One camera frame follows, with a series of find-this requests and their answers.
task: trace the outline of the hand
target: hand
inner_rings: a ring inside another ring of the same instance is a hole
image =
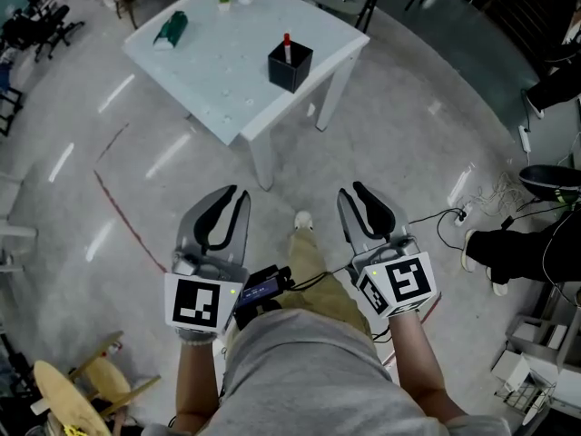
[[[215,332],[186,330],[185,328],[175,328],[175,332],[184,344],[192,346],[211,344],[218,337]]]

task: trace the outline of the beige trousers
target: beige trousers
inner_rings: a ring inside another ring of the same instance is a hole
[[[317,248],[315,235],[311,230],[300,228],[290,238],[289,267],[295,285],[327,271],[325,260]],[[348,323],[371,339],[371,329],[367,318],[359,311],[357,303],[349,297],[345,288],[332,274],[325,276],[305,291],[285,291],[274,297],[274,300],[283,309],[308,310]],[[235,328],[228,339],[228,345],[237,333],[238,328]]]

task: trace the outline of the foot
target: foot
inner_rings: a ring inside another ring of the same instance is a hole
[[[462,268],[464,268],[469,273],[472,273],[476,268],[476,260],[468,257],[466,250],[468,248],[468,241],[470,240],[470,237],[472,237],[472,234],[475,232],[475,229],[469,229],[466,231],[466,236],[464,236],[464,249],[462,250],[462,255],[460,256],[460,263],[462,263]]]
[[[527,97],[528,104],[533,109],[533,112],[535,112],[535,114],[537,115],[537,118],[539,120],[542,120],[545,117],[545,110],[537,110],[537,108],[533,105],[533,103],[528,99],[528,95],[526,95],[526,97]]]
[[[312,216],[309,212],[301,210],[294,217],[294,229],[295,231],[300,228],[309,228],[312,231]]]
[[[487,267],[487,278],[492,281],[492,268],[489,266]],[[492,291],[498,297],[504,297],[508,294],[508,284],[496,284],[495,282],[492,283]]]

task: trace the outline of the power outlet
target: power outlet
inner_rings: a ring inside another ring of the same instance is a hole
[[[454,224],[458,228],[462,224],[464,224],[464,222],[467,220],[468,216],[470,215],[470,212],[472,212],[472,203],[467,203],[466,205],[464,205],[464,208],[462,209],[462,211],[464,212],[465,216],[462,218],[460,215],[458,215],[456,217],[456,220],[454,220]]]

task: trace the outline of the black pen holder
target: black pen holder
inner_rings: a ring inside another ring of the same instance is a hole
[[[284,55],[284,43],[281,42],[269,54],[269,81],[290,92],[295,92],[307,79],[312,60],[312,50],[290,41],[290,64]]]

